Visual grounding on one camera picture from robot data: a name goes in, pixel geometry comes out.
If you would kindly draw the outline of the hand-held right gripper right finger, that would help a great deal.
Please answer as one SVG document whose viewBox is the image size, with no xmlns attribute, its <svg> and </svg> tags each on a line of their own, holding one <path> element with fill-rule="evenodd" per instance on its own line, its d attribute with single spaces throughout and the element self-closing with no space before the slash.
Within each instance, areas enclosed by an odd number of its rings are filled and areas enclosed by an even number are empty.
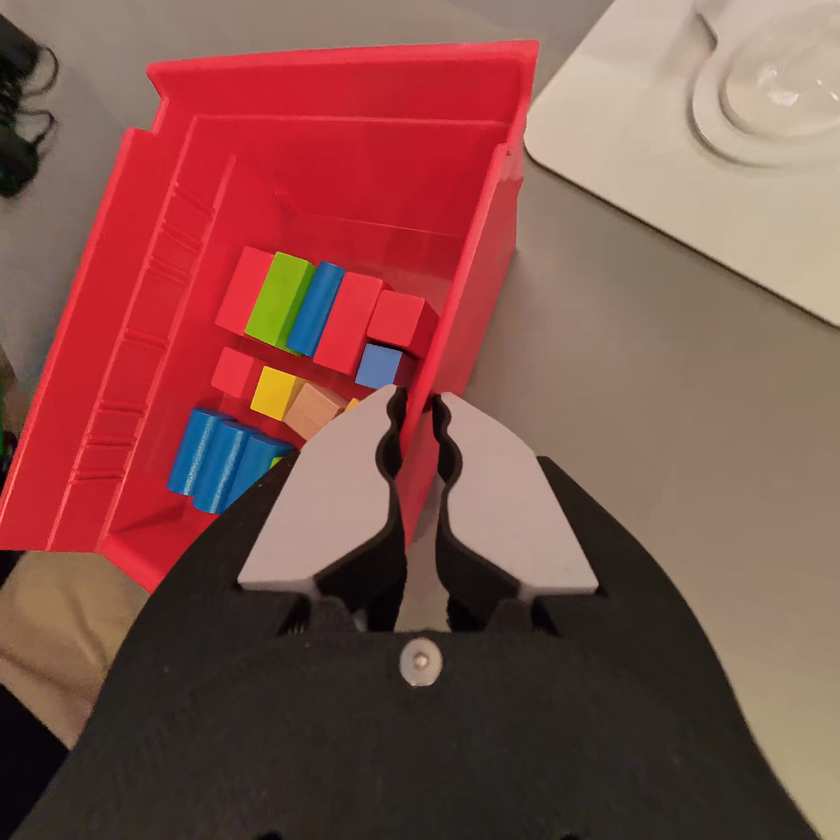
<svg viewBox="0 0 840 840">
<path fill-rule="evenodd" d="M 598 580 L 538 457 L 452 392 L 433 400 L 439 502 L 437 577 L 480 627 L 499 604 L 592 595 Z"/>
</svg>

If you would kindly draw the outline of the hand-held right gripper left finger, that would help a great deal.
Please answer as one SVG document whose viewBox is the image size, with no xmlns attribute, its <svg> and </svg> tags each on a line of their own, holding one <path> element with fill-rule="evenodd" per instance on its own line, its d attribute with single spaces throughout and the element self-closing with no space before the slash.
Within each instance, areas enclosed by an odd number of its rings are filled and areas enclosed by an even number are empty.
<svg viewBox="0 0 840 840">
<path fill-rule="evenodd" d="M 386 385 L 303 447 L 245 563 L 247 591 L 336 597 L 391 632 L 407 578 L 396 477 L 407 389 Z"/>
</svg>

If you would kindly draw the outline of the pile of coloured wooden blocks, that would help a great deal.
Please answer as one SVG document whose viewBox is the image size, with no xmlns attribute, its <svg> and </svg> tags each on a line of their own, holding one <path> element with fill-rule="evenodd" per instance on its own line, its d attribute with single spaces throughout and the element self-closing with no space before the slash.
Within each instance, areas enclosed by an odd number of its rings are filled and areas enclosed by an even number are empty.
<svg viewBox="0 0 840 840">
<path fill-rule="evenodd" d="M 190 412 L 167 489 L 195 509 L 222 513 L 271 467 L 357 406 L 266 350 L 311 362 L 343 383 L 409 386 L 430 350 L 438 314 L 423 297 L 328 261 L 245 247 L 215 318 L 239 339 L 222 347 L 209 387 L 234 409 Z"/>
</svg>

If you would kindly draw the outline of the red plastic bin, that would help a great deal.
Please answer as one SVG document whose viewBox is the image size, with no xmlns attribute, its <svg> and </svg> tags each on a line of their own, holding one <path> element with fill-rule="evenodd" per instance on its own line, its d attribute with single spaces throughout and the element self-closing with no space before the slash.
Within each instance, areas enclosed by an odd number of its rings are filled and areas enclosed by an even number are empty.
<svg viewBox="0 0 840 840">
<path fill-rule="evenodd" d="M 431 395 L 463 394 L 517 243 L 539 42 L 150 65 L 2 495 L 2 549 L 104 555 L 149 592 L 214 521 L 165 488 L 187 418 L 290 430 L 211 385 L 223 348 L 363 398 L 354 376 L 216 323 L 250 246 L 327 260 L 438 313 L 396 478 L 406 545 L 433 482 Z"/>
</svg>

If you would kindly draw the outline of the beige sofa cushion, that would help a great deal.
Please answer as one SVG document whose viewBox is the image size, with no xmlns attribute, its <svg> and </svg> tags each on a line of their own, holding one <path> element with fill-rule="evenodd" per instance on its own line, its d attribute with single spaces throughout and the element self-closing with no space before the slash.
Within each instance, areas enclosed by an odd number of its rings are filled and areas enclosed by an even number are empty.
<svg viewBox="0 0 840 840">
<path fill-rule="evenodd" d="M 66 748 L 149 597 L 95 553 L 26 552 L 3 584 L 2 686 Z"/>
</svg>

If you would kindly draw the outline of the white stand base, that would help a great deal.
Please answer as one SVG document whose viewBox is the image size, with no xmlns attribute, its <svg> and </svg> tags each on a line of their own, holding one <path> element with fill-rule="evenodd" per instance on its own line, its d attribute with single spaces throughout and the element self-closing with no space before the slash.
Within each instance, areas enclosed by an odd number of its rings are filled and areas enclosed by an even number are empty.
<svg viewBox="0 0 840 840">
<path fill-rule="evenodd" d="M 536 97 L 544 168 L 795 306 L 839 323 L 838 162 L 742 166 L 698 138 L 690 94 L 712 40 L 694 2 L 614 2 Z"/>
</svg>

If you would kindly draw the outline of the clear glass stand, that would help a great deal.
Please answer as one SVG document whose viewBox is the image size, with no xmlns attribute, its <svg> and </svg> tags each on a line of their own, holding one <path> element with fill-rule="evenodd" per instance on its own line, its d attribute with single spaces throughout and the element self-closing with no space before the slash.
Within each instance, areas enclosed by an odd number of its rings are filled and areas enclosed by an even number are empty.
<svg viewBox="0 0 840 840">
<path fill-rule="evenodd" d="M 693 6 L 713 42 L 689 97 L 706 147 L 754 168 L 837 163 L 839 2 Z"/>
</svg>

